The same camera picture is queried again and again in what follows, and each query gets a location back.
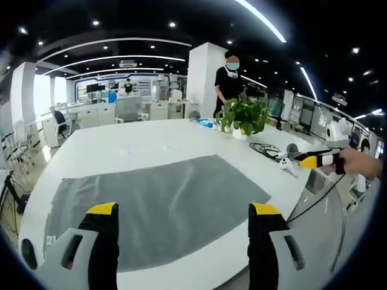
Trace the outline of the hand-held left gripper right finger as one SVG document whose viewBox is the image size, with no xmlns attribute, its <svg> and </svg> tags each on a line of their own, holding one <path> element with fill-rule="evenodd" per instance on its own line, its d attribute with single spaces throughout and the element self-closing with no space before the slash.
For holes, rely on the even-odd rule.
<svg viewBox="0 0 387 290">
<path fill-rule="evenodd" d="M 249 289 L 313 289 L 313 247 L 272 205 L 249 204 Z"/>
</svg>

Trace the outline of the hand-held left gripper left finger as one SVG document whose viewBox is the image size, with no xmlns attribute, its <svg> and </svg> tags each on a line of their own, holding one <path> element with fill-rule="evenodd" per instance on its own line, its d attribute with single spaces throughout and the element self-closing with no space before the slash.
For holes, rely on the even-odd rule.
<svg viewBox="0 0 387 290">
<path fill-rule="evenodd" d="M 33 244 L 21 242 L 21 256 L 43 289 L 117 289 L 119 205 L 91 207 L 77 228 L 69 228 L 38 264 Z"/>
</svg>

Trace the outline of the person's right hand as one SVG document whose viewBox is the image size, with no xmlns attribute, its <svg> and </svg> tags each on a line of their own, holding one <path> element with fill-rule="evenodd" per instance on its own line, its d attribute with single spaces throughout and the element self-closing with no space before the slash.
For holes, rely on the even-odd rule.
<svg viewBox="0 0 387 290">
<path fill-rule="evenodd" d="M 364 152 L 345 148 L 340 151 L 340 157 L 345 173 L 360 174 L 372 181 L 382 171 L 382 161 Z"/>
</svg>

